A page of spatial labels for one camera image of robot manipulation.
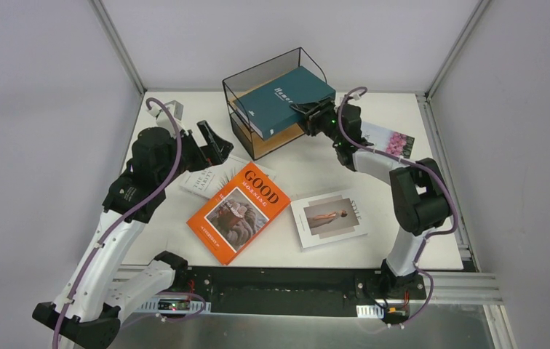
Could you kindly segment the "teal Humor book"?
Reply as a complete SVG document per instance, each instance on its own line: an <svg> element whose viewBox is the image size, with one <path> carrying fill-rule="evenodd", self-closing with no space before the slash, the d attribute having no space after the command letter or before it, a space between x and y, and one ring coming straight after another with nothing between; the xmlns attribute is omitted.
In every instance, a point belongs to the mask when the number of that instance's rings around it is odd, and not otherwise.
<svg viewBox="0 0 550 349"><path fill-rule="evenodd" d="M233 106L262 140L268 140L301 120L289 104L334 96L329 84L300 66L234 99Z"/></svg>

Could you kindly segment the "orange Good Morning book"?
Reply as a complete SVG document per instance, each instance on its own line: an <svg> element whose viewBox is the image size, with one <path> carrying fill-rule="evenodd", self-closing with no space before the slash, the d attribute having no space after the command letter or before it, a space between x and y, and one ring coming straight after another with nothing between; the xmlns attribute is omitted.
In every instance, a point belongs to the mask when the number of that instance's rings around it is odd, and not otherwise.
<svg viewBox="0 0 550 349"><path fill-rule="evenodd" d="M229 265L290 203L271 177L250 162L186 224L221 265Z"/></svg>

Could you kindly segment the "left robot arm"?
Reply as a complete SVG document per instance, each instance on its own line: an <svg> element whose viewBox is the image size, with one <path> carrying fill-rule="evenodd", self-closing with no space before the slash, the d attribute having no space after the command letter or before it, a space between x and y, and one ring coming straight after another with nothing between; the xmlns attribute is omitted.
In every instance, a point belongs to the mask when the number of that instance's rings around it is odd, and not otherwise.
<svg viewBox="0 0 550 349"><path fill-rule="evenodd" d="M125 170L111 184L87 251L64 290L36 305L32 317L53 331L53 348L108 348L121 325L160 291L180 294L188 285L185 259L168 251L119 286L113 278L136 238L166 199L166 187L185 172L223 164L234 146L206 121L198 145L190 130L149 127L131 146Z"/></svg>

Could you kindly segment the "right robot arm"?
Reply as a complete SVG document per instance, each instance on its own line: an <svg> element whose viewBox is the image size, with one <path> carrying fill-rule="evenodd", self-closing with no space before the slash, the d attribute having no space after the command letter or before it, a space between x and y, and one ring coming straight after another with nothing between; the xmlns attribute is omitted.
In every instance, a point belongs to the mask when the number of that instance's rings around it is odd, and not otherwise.
<svg viewBox="0 0 550 349"><path fill-rule="evenodd" d="M399 231L393 248L380 267L379 286L390 298L406 292L418 275L418 261L427 240L442 234L440 227L454 214L453 199L431 158L412 162L374 148L363 136L361 109L331 97L293 103L305 135L323 134L342 166L389 185Z"/></svg>

